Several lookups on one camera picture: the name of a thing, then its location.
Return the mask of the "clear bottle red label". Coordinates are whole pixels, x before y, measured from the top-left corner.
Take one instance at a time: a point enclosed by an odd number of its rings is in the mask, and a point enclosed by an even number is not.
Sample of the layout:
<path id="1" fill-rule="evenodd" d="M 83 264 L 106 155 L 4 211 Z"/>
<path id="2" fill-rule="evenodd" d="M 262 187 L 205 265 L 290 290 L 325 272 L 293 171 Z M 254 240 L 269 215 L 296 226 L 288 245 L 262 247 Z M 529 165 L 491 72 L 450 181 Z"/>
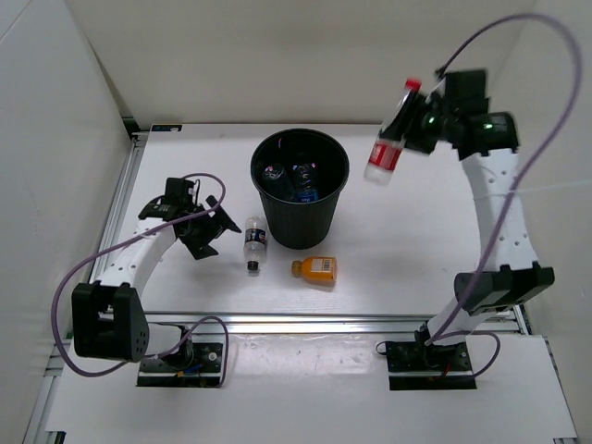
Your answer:
<path id="1" fill-rule="evenodd" d="M 405 81 L 401 100 L 407 92 L 419 92 L 421 86 L 422 82 L 419 79 L 408 78 Z M 393 117 L 395 115 L 397 107 L 395 111 L 391 113 L 388 117 Z M 388 185 L 393 175 L 394 169 L 398 163 L 399 157 L 401 155 L 402 145 L 403 138 L 382 139 L 380 127 L 380 130 L 376 136 L 375 143 L 369 155 L 366 167 L 364 169 L 364 180 L 371 183 L 375 183 L 377 185 Z"/>

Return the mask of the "clear bottle dark label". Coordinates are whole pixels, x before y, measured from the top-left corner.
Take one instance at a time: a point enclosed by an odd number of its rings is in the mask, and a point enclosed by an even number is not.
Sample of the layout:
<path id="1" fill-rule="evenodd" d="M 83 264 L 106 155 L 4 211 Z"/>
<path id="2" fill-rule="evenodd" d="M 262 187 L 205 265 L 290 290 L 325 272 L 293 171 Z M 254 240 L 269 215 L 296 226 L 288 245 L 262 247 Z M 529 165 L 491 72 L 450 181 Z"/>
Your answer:
<path id="1" fill-rule="evenodd" d="M 250 274 L 258 274 L 267 257 L 267 223 L 263 217 L 246 220 L 243 253 Z"/>

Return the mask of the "clear unlabelled plastic bottle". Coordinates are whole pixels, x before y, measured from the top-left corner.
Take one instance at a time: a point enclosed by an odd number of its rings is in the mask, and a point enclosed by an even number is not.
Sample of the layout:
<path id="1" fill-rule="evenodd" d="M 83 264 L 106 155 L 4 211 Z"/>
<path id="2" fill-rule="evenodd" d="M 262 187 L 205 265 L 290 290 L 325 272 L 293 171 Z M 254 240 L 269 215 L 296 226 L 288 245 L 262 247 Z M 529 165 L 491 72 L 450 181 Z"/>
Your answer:
<path id="1" fill-rule="evenodd" d="M 290 193 L 290 181 L 281 164 L 266 166 L 261 174 L 261 182 L 265 190 L 278 199 L 284 199 Z"/>

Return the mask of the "clear bottle blue label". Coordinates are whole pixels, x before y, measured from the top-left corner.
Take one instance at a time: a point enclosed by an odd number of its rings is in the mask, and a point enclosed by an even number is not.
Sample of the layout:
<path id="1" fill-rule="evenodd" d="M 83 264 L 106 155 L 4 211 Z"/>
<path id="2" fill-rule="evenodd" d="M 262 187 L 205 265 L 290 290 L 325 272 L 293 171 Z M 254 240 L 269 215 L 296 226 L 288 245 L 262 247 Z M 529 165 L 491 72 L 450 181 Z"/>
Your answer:
<path id="1" fill-rule="evenodd" d="M 317 202 L 319 191 L 316 164 L 295 164 L 291 167 L 290 173 L 296 201 L 301 204 Z"/>

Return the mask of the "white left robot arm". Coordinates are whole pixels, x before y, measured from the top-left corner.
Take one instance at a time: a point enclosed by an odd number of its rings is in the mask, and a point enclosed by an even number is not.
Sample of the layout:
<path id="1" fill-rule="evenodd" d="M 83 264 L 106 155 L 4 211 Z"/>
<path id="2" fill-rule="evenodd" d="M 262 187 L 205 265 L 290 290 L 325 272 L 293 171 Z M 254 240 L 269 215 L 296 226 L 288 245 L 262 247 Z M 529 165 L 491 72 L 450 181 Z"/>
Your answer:
<path id="1" fill-rule="evenodd" d="M 137 363 L 162 359 L 174 370 L 191 365 L 194 348 L 186 327 L 151 324 L 142 308 L 143 290 L 162 256 L 181 242 L 194 260 L 217 254 L 211 242 L 240 228 L 214 196 L 198 203 L 199 185 L 188 178 L 166 180 L 163 195 L 138 215 L 126 243 L 92 283 L 72 292 L 73 338 L 80 357 Z"/>

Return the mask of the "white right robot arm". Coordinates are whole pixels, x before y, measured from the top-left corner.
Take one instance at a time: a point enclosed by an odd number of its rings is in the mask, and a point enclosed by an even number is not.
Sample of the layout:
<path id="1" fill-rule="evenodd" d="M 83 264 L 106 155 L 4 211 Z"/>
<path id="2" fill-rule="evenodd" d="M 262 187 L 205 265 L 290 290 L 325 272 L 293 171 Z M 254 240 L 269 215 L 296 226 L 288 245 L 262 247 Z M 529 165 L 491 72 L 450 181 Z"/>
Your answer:
<path id="1" fill-rule="evenodd" d="M 492 112 L 483 69 L 445 74 L 431 92 L 408 79 L 393 117 L 384 120 L 379 142 L 397 151 L 430 155 L 440 142 L 456 151 L 473 194 L 481 256 L 473 272 L 454 280 L 454 298 L 426 324 L 416 361 L 435 370 L 450 355 L 447 345 L 463 341 L 497 312 L 533 299 L 555 281 L 539 263 L 516 193 L 519 138 L 513 115 Z"/>

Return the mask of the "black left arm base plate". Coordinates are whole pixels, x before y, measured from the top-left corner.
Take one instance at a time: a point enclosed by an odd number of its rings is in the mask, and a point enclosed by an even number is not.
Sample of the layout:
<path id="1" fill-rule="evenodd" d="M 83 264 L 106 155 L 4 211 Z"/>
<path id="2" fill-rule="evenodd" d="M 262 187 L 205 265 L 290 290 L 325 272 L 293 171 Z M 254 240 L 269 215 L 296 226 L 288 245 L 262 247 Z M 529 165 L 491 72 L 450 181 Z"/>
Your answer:
<path id="1" fill-rule="evenodd" d="M 143 359 L 138 388 L 214 389 L 222 385 L 227 342 L 189 339 L 165 358 Z"/>

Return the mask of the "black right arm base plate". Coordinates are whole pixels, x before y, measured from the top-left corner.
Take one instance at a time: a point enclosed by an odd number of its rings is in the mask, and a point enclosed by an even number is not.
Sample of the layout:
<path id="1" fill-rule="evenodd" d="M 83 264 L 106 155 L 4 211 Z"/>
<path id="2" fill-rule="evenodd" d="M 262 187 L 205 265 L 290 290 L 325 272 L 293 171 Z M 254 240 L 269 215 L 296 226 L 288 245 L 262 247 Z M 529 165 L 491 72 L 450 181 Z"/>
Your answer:
<path id="1" fill-rule="evenodd" d="M 425 347 L 422 341 L 382 341 L 376 352 L 387 360 L 391 391 L 476 389 L 465 342 Z"/>

